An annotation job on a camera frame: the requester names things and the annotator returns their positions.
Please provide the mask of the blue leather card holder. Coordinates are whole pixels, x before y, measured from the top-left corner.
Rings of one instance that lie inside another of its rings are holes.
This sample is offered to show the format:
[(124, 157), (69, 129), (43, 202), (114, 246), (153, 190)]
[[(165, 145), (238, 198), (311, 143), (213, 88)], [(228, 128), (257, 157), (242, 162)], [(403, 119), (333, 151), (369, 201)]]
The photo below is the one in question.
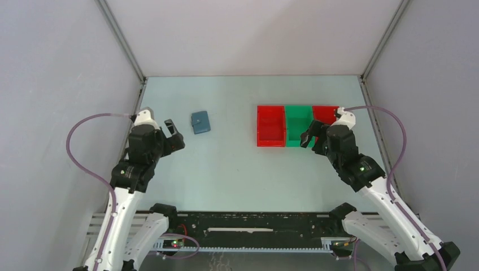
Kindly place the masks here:
[(191, 126), (194, 134), (202, 134), (211, 130), (207, 111), (198, 111), (191, 114)]

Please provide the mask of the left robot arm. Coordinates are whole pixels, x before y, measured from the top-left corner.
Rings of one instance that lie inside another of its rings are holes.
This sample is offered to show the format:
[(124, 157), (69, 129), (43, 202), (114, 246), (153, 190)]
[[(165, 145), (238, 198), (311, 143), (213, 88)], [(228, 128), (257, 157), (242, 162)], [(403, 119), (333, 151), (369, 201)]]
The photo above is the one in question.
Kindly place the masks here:
[(139, 270), (154, 243), (178, 229), (176, 207), (157, 203), (132, 239), (128, 238), (140, 200), (146, 194), (160, 158), (185, 147), (184, 139), (171, 119), (164, 123), (167, 137), (153, 117), (130, 116), (133, 127), (128, 147), (106, 184), (108, 206), (95, 245), (77, 270)]

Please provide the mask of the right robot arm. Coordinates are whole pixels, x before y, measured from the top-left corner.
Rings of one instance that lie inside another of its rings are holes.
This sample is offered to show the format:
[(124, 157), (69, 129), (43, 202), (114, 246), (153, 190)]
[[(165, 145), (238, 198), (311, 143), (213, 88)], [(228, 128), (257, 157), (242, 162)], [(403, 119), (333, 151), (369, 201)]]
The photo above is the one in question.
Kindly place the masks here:
[(395, 270), (450, 270), (460, 255), (454, 242), (443, 242), (404, 205), (387, 185), (386, 174), (369, 156), (359, 153), (353, 131), (346, 125), (314, 120), (301, 134), (301, 147), (316, 138), (313, 152), (328, 158), (339, 178), (375, 207), (389, 227), (368, 222), (352, 205), (330, 212), (332, 234), (353, 235), (386, 258)]

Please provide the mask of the right red bin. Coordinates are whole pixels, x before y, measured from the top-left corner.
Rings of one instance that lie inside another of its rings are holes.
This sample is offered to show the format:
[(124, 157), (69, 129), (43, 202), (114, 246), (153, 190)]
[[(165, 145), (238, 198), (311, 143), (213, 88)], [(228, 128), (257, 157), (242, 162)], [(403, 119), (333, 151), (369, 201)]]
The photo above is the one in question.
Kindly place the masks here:
[(312, 106), (313, 118), (324, 124), (332, 125), (336, 120), (338, 106)]

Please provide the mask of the red bin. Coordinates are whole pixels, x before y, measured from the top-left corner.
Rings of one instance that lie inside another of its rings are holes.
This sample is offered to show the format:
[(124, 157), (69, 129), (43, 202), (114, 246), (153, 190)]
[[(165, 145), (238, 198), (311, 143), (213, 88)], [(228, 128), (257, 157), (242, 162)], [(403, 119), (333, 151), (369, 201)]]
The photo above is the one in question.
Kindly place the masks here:
[(336, 120), (338, 106), (312, 106), (313, 118), (324, 124), (332, 125)]
[(285, 107), (279, 105), (258, 105), (256, 133), (256, 144), (258, 147), (285, 147)]

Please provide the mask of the green bin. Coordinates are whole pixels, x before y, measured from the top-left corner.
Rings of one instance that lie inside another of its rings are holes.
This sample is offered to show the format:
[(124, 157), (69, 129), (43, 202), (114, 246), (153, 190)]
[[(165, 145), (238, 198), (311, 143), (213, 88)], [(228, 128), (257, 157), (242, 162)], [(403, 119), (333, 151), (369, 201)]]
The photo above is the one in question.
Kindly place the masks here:
[(304, 133), (313, 122), (312, 106), (286, 105), (286, 147), (299, 147), (301, 134)]

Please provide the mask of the left red bin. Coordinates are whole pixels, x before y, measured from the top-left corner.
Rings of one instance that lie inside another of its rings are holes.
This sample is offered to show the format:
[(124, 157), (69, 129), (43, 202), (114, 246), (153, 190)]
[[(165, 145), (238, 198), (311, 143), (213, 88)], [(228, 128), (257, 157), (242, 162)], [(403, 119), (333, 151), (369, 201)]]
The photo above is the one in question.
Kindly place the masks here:
[(258, 105), (256, 133), (256, 144), (258, 147), (285, 147), (285, 107), (279, 105)]

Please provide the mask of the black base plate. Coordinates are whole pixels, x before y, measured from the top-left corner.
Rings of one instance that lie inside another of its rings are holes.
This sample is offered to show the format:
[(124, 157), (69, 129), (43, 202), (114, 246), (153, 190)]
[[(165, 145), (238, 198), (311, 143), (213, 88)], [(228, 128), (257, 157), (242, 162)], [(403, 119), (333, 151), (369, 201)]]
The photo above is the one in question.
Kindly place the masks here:
[(185, 234), (183, 247), (314, 248), (323, 238), (352, 239), (324, 212), (179, 212), (167, 232)]

